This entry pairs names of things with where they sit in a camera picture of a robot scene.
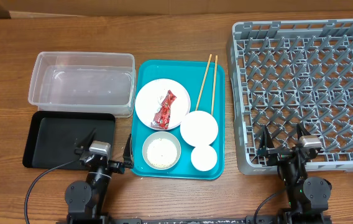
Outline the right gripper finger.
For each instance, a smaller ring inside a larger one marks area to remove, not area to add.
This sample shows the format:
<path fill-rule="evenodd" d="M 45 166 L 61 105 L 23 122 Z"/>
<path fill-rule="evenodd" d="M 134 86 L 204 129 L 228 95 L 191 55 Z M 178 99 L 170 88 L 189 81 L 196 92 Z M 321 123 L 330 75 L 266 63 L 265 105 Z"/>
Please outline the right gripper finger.
<path fill-rule="evenodd" d="M 260 136 L 259 155 L 270 156 L 275 154 L 275 147 L 273 145 L 270 133 L 265 125 L 262 126 L 262 134 Z"/>
<path fill-rule="evenodd" d="M 296 132 L 298 135 L 298 139 L 300 139 L 302 136 L 310 136 L 311 135 L 311 133 L 301 123 L 298 123 L 296 125 Z"/>

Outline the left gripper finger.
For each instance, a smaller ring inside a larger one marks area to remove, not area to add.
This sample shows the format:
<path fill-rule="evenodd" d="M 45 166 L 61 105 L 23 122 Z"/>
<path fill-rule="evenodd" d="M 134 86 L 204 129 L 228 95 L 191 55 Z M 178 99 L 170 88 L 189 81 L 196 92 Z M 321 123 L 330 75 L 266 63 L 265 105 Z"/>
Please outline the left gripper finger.
<path fill-rule="evenodd" d="M 125 168 L 133 169 L 134 168 L 134 156 L 132 150 L 132 134 L 129 134 L 129 137 L 126 142 L 123 153 L 123 164 Z"/>
<path fill-rule="evenodd" d="M 95 135 L 96 128 L 92 129 L 92 131 L 76 145 L 76 151 L 88 151 L 94 141 Z"/>

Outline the grey metal bowl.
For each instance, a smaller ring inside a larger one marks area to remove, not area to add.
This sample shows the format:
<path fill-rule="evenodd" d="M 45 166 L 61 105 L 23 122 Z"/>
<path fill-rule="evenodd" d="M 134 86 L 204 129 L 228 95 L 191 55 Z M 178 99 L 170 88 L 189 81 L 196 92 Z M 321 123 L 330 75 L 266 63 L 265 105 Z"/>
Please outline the grey metal bowl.
<path fill-rule="evenodd" d="M 170 167 L 168 167 L 166 169 L 157 169 L 157 168 L 153 167 L 147 160 L 147 148 L 148 148 L 149 144 L 153 140 L 159 139 L 159 138 L 164 138 L 164 139 L 171 140 L 174 143 L 174 145 L 176 145 L 176 148 L 178 149 L 178 157 L 177 157 L 176 161 Z M 157 131 L 157 132 L 151 134 L 145 140 L 144 145 L 142 146 L 142 155 L 143 155 L 143 158 L 144 158 L 144 161 L 146 162 L 146 164 L 148 166 L 150 166 L 151 168 L 153 168 L 155 170 L 167 170 L 167 169 L 172 168 L 179 161 L 179 158 L 181 156 L 181 145 L 180 145 L 179 140 L 173 134 L 171 134 L 169 132 L 166 132 L 166 131 Z"/>

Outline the white rice pile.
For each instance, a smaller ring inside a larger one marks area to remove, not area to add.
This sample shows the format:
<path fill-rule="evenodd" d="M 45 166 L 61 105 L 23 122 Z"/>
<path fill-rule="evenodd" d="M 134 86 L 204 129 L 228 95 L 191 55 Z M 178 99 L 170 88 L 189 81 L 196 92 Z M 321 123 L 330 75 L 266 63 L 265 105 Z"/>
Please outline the white rice pile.
<path fill-rule="evenodd" d="M 178 149 L 169 139 L 153 140 L 147 148 L 147 160 L 157 169 L 170 167 L 178 157 Z"/>

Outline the red snack wrapper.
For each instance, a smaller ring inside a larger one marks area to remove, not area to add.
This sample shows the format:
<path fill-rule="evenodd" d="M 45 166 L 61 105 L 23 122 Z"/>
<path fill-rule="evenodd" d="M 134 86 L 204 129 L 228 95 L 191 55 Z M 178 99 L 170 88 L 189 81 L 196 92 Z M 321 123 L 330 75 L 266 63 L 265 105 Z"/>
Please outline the red snack wrapper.
<path fill-rule="evenodd" d="M 155 113 L 155 116 L 151 122 L 151 127 L 168 129 L 170 114 L 171 114 L 171 105 L 176 100 L 176 96 L 170 91 L 167 91 L 165 99 L 161 103 L 160 110 Z"/>

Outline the white round plate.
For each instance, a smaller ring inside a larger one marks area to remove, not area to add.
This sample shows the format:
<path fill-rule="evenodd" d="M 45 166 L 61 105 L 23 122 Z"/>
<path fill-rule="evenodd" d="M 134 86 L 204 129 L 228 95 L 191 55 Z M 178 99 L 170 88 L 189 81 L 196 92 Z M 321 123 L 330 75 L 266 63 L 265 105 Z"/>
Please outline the white round plate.
<path fill-rule="evenodd" d="M 176 100 L 171 105 L 171 114 L 168 129 L 151 127 L 151 122 L 161 108 L 161 103 L 170 90 Z M 145 84 L 137 94 L 135 101 L 135 112 L 142 123 L 155 130 L 169 130 L 180 125 L 182 119 L 190 112 L 190 96 L 181 84 L 178 82 L 161 78 Z"/>

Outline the white cup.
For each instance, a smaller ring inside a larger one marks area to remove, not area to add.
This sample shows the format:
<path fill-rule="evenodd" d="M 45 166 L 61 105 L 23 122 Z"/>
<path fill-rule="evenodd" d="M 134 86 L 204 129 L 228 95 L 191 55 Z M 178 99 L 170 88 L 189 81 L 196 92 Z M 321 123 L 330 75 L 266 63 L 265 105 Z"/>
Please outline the white cup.
<path fill-rule="evenodd" d="M 218 161 L 217 152 L 210 145 L 195 147 L 191 152 L 191 163 L 193 167 L 206 172 L 215 167 Z"/>

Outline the white shallow bowl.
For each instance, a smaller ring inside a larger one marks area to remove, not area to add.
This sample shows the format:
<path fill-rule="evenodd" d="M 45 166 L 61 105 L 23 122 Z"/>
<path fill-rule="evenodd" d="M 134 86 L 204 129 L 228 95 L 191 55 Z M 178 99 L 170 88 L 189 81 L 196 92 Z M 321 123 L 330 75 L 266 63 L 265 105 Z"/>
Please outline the white shallow bowl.
<path fill-rule="evenodd" d="M 180 124 L 183 140 L 193 147 L 212 144 L 218 136 L 218 131 L 217 121 L 205 111 L 188 113 Z"/>

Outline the wooden chopstick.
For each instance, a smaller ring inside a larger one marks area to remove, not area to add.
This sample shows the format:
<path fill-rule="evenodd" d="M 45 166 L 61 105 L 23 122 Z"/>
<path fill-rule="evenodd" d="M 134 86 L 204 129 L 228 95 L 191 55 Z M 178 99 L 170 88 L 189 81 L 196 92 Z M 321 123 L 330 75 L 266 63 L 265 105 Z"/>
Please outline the wooden chopstick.
<path fill-rule="evenodd" d="M 214 101 L 215 101 L 215 92 L 216 92 L 216 78 L 218 70 L 218 55 L 215 55 L 214 61 L 214 74 L 213 74 L 213 91 L 212 91 L 212 100 L 211 100 L 211 115 L 214 114 Z"/>
<path fill-rule="evenodd" d="M 197 99 L 197 102 L 196 102 L 195 111 L 198 110 L 199 103 L 201 101 L 201 95 L 202 95 L 202 92 L 203 92 L 203 89 L 204 89 L 204 85 L 205 85 L 205 82 L 206 82 L 206 77 L 207 77 L 209 66 L 210 66 L 210 63 L 211 63 L 211 58 L 212 58 L 212 54 L 210 54 L 209 57 L 208 57 L 208 62 L 206 64 L 206 70 L 204 72 L 204 76 L 203 76 L 203 79 L 202 79 L 201 88 L 200 88 L 198 99 Z"/>

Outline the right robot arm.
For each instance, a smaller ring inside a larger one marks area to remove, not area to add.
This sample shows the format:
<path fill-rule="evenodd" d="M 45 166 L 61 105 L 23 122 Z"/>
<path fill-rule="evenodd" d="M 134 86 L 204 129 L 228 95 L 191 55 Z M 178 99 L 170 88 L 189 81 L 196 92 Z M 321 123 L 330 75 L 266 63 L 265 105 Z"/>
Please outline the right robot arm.
<path fill-rule="evenodd" d="M 269 166 L 277 168 L 284 188 L 267 197 L 256 209 L 254 223 L 331 223 L 323 212 L 328 209 L 331 183 L 320 177 L 309 177 L 306 163 L 322 149 L 319 138 L 310 134 L 302 124 L 296 125 L 298 142 L 290 149 L 277 149 L 266 126 L 262 126 L 257 155 L 265 157 Z M 289 207 L 279 209 L 275 216 L 258 216 L 260 209 L 271 199 L 286 193 Z"/>

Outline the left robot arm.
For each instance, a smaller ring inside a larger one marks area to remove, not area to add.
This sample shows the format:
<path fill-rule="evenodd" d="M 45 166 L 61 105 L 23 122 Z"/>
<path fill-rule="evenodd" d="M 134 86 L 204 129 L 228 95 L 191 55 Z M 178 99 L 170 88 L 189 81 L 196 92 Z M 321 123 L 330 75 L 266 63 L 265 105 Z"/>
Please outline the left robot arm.
<path fill-rule="evenodd" d="M 115 223 L 113 218 L 102 211 L 108 186 L 113 174 L 123 174 L 134 167 L 132 136 L 129 136 L 123 153 L 123 161 L 111 159 L 111 145 L 95 140 L 93 129 L 75 147 L 82 166 L 88 169 L 85 181 L 71 183 L 65 191 L 68 205 L 67 223 Z"/>

